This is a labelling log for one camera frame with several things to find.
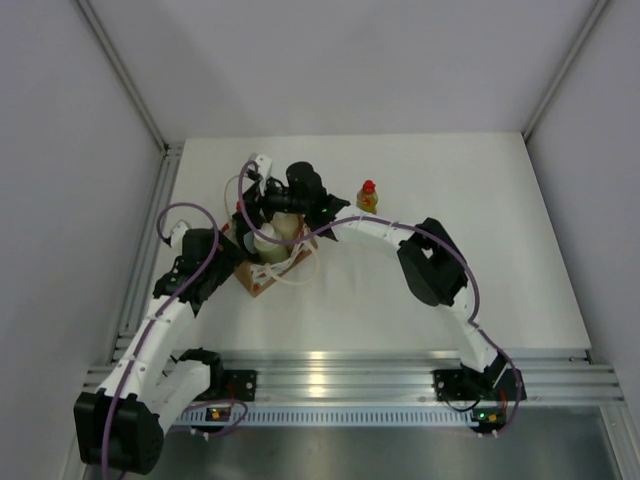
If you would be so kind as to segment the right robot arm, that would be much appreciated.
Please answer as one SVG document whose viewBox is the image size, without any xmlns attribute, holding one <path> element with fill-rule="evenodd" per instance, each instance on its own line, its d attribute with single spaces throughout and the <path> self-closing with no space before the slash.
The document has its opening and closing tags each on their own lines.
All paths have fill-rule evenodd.
<svg viewBox="0 0 640 480">
<path fill-rule="evenodd" d="M 325 237 L 358 244 L 397 259 L 410 292 L 446 314 L 458 342 L 459 367 L 433 374 L 438 400 L 524 400 L 520 371 L 477 320 L 480 294 L 476 277 L 439 221 L 427 218 L 410 225 L 387 220 L 329 193 L 307 162 L 290 165 L 285 182 L 272 177 L 271 166 L 269 158 L 254 154 L 240 171 L 240 177 L 252 184 L 238 189 L 239 209 L 256 239 L 277 241 L 261 232 L 256 220 L 267 222 L 277 213 L 289 213 L 302 216 L 310 230 L 308 239 Z"/>
</svg>

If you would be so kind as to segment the dark green bottle red cap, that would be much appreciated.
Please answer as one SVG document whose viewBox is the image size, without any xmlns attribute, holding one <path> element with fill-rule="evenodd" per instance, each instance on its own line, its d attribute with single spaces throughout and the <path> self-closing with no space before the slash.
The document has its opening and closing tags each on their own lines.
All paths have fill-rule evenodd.
<svg viewBox="0 0 640 480">
<path fill-rule="evenodd" d="M 240 249 L 247 255 L 247 259 L 253 263 L 260 260 L 255 247 L 255 237 L 253 230 L 246 223 L 241 213 L 240 203 L 236 204 L 236 212 L 232 216 L 234 224 L 234 239 Z"/>
</svg>

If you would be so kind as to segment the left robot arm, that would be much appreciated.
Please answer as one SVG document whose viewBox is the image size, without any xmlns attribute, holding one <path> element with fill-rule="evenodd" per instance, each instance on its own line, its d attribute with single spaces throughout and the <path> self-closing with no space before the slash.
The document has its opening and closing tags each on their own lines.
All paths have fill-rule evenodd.
<svg viewBox="0 0 640 480">
<path fill-rule="evenodd" d="M 196 348 L 174 356 L 173 350 L 245 255 L 212 228 L 187 230 L 180 245 L 124 355 L 94 392 L 81 393 L 74 404 L 80 459 L 105 473 L 149 473 L 170 427 L 193 402 L 234 395 L 220 354 Z"/>
</svg>

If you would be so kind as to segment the yellow bottle red cap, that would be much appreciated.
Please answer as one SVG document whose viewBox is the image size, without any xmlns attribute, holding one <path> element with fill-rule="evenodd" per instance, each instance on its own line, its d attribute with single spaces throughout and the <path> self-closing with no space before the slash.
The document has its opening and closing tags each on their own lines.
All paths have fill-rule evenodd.
<svg viewBox="0 0 640 480">
<path fill-rule="evenodd" d="M 376 214 L 378 194 L 373 180 L 366 180 L 356 196 L 357 207 L 368 213 Z"/>
</svg>

